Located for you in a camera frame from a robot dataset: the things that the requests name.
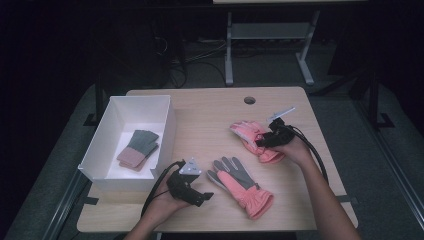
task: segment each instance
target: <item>metal stand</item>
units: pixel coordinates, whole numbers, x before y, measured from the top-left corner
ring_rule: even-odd
[[[233,86],[233,64],[231,60],[231,40],[233,39],[304,39],[305,44],[296,59],[306,84],[314,80],[306,64],[306,55],[311,45],[320,11],[315,11],[311,22],[306,23],[232,23],[231,12],[227,22],[227,53],[225,56],[225,84]]]

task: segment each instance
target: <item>pink glove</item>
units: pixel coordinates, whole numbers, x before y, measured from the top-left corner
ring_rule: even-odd
[[[231,124],[230,130],[237,134],[243,145],[259,157],[261,163],[276,163],[284,158],[284,154],[264,147],[258,147],[256,140],[262,139],[262,134],[266,133],[265,129],[255,121],[241,121]]]
[[[228,190],[250,219],[258,219],[271,207],[274,195],[261,189],[237,158],[223,157],[222,162],[215,160],[213,165],[216,172],[208,170],[209,179]]]

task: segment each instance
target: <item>gray carpet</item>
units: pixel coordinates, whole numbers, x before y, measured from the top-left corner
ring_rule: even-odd
[[[307,62],[316,84],[307,86],[295,61],[296,47],[269,48],[257,56],[235,58],[234,87],[301,86],[307,92],[312,92],[338,78],[327,75],[335,46],[313,45]],[[198,48],[211,46],[188,48],[188,52],[196,55]],[[222,56],[216,56],[202,61],[212,63],[223,71],[223,60]],[[217,69],[210,65],[192,64],[188,68],[189,77],[184,88],[225,87]],[[176,78],[180,77],[178,73],[174,74]],[[310,101],[347,193],[354,203],[359,220],[358,230],[363,239],[424,239],[423,229],[399,190],[385,155],[375,141],[374,132],[367,127],[358,103],[347,97],[349,87],[350,84],[346,84],[328,96],[311,97]],[[173,85],[167,84],[165,88],[173,88]],[[382,129],[380,133],[418,194],[424,197],[423,138],[402,112],[394,95],[384,87],[381,87],[379,106],[380,111],[387,113],[395,124],[395,128]],[[43,238],[94,133],[94,127],[84,126],[88,114],[94,112],[94,87],[90,87],[69,119],[6,239]],[[63,229],[59,231],[58,239],[114,239],[119,233],[78,233],[76,222],[90,183],[82,180],[79,184],[85,190],[77,198]],[[297,237],[319,239],[316,231],[299,232]]]

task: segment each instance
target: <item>person's right hand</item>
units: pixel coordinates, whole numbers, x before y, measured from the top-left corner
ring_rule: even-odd
[[[313,162],[311,151],[308,146],[297,136],[288,144],[270,148],[277,152],[282,152],[299,166]]]

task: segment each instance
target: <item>white box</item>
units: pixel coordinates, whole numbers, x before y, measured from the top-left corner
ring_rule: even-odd
[[[159,135],[159,147],[140,172],[116,160],[137,129]],[[171,96],[111,97],[78,169],[102,191],[150,191],[172,162],[175,131]]]

